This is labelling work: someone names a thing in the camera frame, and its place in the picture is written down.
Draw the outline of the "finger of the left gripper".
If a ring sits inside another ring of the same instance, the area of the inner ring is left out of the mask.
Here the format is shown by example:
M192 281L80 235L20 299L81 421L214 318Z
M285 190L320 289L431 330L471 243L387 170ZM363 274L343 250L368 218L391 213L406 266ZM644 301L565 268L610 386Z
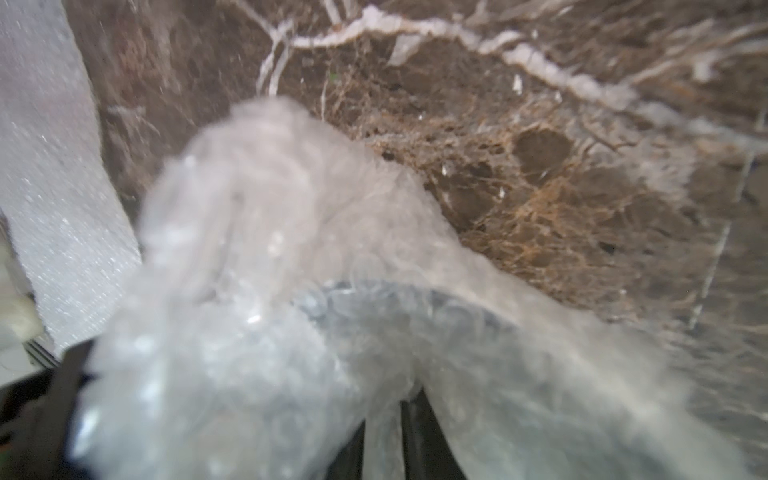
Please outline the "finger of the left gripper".
M90 479L68 447L93 340L69 348L61 363L1 389L1 477Z

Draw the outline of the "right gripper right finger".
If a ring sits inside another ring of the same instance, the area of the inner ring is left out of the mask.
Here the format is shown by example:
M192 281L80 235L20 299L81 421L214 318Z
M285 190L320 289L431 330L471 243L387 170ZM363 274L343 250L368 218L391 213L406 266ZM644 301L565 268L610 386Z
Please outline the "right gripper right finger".
M400 411L405 478L466 480L424 390L402 401Z

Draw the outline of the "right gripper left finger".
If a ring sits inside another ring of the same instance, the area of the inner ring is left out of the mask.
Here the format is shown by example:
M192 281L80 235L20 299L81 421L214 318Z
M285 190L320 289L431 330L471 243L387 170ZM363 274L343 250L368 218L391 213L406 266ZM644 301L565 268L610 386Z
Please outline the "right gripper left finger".
M325 473L325 480L361 480L364 458L365 423L338 452Z

